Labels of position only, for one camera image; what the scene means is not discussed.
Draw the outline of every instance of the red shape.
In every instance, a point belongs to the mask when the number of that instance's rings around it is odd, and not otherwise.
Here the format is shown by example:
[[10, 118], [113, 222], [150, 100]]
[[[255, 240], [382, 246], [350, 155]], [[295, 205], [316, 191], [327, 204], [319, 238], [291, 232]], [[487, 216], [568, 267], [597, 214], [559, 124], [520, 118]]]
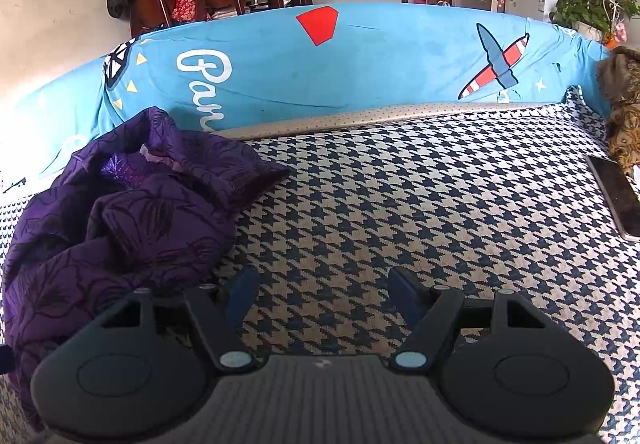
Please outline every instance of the red shape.
[[491, 83], [494, 79], [497, 78], [497, 74], [491, 65], [485, 68], [478, 76], [476, 76], [476, 83], [478, 83], [479, 87], [484, 87], [488, 83]]
[[317, 47], [334, 37], [338, 11], [331, 6], [324, 6], [302, 13], [296, 18]]
[[522, 38], [518, 38], [515, 42], [513, 42], [509, 47], [507, 47], [502, 56], [505, 62], [508, 63], [509, 67], [515, 65], [515, 63], [522, 58], [523, 52], [520, 52], [520, 47], [518, 47], [518, 42], [522, 42], [522, 47], [526, 48], [527, 43], [529, 42], [529, 34], [523, 36]]

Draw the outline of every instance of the gray button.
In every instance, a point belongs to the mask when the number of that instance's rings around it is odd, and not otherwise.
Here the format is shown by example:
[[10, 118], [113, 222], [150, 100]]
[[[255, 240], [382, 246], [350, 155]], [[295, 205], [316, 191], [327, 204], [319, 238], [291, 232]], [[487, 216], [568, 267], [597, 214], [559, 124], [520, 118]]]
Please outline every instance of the gray button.
[[402, 352], [396, 356], [396, 364], [402, 368], [420, 368], [427, 364], [427, 356], [420, 352]]
[[227, 352], [220, 357], [220, 364], [227, 368], [242, 368], [251, 364], [254, 358], [247, 352]]

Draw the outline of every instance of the black device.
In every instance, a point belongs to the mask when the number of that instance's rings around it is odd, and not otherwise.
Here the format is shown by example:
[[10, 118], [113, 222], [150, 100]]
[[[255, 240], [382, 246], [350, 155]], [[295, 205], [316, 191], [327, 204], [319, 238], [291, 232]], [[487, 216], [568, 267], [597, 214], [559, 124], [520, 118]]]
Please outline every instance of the black device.
[[640, 241], [640, 200], [620, 166], [594, 155], [587, 155], [586, 158], [620, 235], [625, 240]]
[[[427, 289], [404, 269], [390, 270], [388, 292], [413, 328], [390, 361], [271, 355], [260, 364], [228, 322], [251, 305], [237, 285], [171, 300], [138, 291], [37, 368], [31, 392], [53, 432], [45, 442], [600, 442], [613, 377], [530, 302], [509, 290], [468, 299]], [[167, 327], [185, 341], [166, 338]], [[463, 328], [490, 333], [461, 344]]]

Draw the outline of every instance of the purple blanket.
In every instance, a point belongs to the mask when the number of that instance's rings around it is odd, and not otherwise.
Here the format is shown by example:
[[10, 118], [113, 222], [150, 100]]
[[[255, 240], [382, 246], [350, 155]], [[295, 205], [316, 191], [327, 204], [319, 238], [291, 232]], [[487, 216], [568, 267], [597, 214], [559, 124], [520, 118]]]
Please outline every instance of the purple blanket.
[[236, 216], [288, 173], [244, 143], [181, 131], [157, 108], [74, 154], [27, 205], [3, 269], [10, 379], [34, 428], [38, 364], [137, 287], [174, 295], [216, 281]]

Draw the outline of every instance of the brown patterned pillow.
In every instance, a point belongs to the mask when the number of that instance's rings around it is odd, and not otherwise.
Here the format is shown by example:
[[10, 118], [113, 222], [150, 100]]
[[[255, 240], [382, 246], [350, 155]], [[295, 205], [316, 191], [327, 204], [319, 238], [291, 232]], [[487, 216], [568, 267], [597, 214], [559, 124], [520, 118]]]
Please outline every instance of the brown patterned pillow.
[[607, 120], [609, 157], [625, 175], [640, 165], [640, 51], [616, 47], [598, 64], [602, 96], [611, 103]]

